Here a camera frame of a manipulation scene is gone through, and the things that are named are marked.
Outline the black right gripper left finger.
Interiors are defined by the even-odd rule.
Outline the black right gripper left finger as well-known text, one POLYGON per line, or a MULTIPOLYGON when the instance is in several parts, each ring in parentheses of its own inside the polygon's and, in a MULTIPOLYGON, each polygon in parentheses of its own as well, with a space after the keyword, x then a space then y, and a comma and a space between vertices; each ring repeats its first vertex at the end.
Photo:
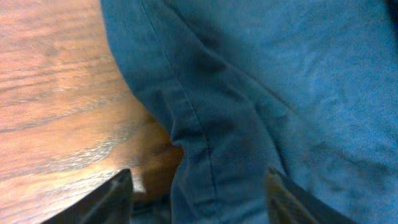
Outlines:
POLYGON ((44 224, 130 224, 133 209, 131 171, 123 169, 97 189, 44 224))

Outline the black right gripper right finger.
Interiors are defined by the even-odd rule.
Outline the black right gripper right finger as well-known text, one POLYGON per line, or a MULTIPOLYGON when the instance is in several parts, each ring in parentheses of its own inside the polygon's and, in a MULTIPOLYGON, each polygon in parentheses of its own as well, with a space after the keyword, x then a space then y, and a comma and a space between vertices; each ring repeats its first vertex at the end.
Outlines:
POLYGON ((266 204, 271 224, 356 224, 288 179, 268 168, 266 204))

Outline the dark blue denim shorts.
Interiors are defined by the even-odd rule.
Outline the dark blue denim shorts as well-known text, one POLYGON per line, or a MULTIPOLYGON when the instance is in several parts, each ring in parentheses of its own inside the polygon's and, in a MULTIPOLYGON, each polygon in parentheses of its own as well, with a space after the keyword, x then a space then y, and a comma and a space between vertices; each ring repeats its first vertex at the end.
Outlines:
POLYGON ((267 223, 270 167, 397 222, 397 27, 380 0, 101 3, 133 95, 183 149, 174 223, 267 223))

